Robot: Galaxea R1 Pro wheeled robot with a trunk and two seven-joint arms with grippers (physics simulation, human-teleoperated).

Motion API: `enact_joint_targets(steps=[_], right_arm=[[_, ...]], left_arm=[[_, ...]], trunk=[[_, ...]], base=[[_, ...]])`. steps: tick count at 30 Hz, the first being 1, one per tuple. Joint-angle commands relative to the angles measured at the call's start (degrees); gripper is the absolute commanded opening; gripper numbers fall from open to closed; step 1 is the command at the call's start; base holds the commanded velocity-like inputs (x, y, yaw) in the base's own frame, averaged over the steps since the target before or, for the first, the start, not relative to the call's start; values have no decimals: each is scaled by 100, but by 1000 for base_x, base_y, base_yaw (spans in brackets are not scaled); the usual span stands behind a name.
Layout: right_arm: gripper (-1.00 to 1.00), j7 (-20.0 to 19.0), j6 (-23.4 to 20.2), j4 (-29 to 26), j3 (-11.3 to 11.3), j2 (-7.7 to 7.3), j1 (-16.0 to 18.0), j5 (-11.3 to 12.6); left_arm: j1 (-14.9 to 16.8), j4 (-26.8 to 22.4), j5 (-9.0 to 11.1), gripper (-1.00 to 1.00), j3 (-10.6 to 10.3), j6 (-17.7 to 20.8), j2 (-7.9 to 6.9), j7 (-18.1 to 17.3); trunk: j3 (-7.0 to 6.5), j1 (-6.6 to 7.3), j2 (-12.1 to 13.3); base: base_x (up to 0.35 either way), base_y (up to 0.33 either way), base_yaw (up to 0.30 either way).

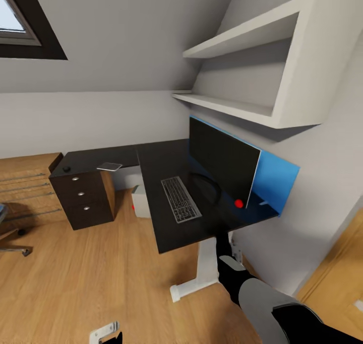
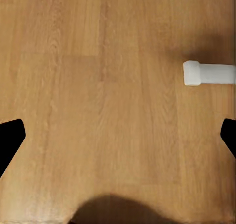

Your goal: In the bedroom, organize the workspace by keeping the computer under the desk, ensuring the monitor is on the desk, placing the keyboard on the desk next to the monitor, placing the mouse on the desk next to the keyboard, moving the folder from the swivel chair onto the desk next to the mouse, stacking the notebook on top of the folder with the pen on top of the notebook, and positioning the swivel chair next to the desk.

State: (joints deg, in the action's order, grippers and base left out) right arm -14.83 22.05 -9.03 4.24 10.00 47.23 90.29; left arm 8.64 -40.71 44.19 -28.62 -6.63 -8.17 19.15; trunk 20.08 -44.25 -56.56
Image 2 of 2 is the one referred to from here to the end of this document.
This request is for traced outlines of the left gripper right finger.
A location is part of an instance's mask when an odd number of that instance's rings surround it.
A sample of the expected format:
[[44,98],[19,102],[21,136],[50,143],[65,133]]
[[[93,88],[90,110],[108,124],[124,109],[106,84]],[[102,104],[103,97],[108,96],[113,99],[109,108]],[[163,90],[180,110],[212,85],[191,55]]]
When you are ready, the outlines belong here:
[[236,121],[224,119],[220,136],[236,158]]

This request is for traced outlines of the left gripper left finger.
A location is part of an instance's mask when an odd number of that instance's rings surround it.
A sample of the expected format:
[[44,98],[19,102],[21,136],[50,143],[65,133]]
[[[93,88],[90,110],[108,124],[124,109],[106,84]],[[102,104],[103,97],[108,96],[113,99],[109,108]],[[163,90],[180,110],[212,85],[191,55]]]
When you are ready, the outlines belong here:
[[0,124],[0,177],[26,137],[22,119]]

